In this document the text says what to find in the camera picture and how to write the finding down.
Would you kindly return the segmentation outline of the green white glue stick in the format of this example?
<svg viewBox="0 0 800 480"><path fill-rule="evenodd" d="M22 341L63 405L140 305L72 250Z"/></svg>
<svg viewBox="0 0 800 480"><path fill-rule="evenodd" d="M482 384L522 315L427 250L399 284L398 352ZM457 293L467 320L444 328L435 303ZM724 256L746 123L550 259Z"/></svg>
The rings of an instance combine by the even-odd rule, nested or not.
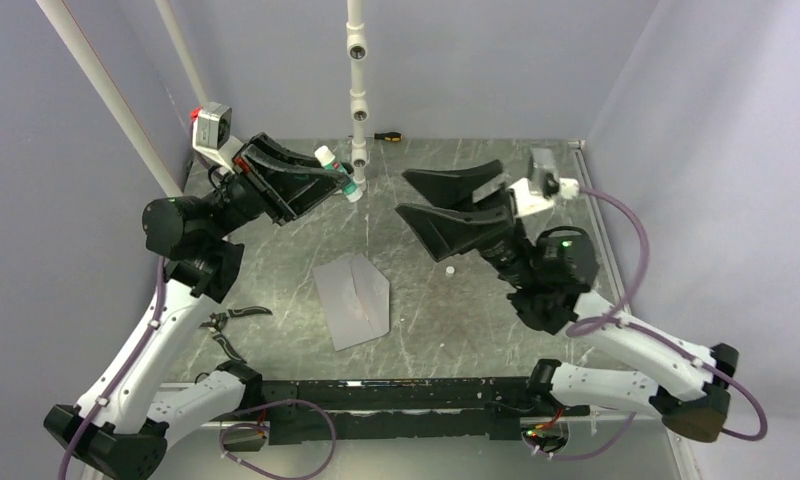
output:
<svg viewBox="0 0 800 480"><path fill-rule="evenodd" d="M344 179L341 181L340 191L350 203L356 203L362 198L363 192L361 188L328 146L322 145L317 148L314 151L314 156L325 170L343 175Z"/></svg>

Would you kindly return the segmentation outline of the grey envelope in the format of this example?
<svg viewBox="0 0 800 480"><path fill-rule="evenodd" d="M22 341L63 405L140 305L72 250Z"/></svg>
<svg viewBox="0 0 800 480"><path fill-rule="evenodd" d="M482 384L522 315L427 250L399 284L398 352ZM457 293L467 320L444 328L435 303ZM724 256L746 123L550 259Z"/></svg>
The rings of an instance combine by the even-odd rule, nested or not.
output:
<svg viewBox="0 0 800 480"><path fill-rule="evenodd" d="M390 282L366 256L343 256L312 274L336 351L389 333Z"/></svg>

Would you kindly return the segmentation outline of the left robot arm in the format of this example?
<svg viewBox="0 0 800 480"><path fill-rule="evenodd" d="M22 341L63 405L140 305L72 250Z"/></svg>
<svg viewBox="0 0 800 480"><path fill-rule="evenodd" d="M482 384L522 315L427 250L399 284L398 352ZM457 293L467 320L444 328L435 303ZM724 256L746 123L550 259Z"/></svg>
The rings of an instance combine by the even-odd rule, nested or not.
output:
<svg viewBox="0 0 800 480"><path fill-rule="evenodd" d="M65 450L111 479L146 479L167 450L223 415L255 417L267 403L262 376L227 361L174 397L155 396L171 363L238 278L244 246L229 235L260 217L296 221L353 182L354 168L327 148L303 155L265 134L193 149L220 177L204 197L159 198L143 211L148 249L159 256L151 303L119 353L73 404L57 404L45 429Z"/></svg>

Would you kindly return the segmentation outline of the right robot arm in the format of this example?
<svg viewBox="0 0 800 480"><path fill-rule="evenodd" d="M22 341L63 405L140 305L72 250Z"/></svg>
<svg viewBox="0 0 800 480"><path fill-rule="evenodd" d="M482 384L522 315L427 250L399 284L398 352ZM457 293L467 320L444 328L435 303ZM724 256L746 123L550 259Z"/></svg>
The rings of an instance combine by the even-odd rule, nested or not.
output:
<svg viewBox="0 0 800 480"><path fill-rule="evenodd" d="M528 381L533 411L592 405L656 418L685 438L712 443L725 432L737 351L664 334L624 311L594 287L593 242L572 226L536 236L528 217L582 193L554 168L512 184L499 161L461 170L408 169L404 180L422 197L397 213L436 261L477 253L511 290L508 301L530 329L578 338L617 358L624 369L589 369L542 359Z"/></svg>

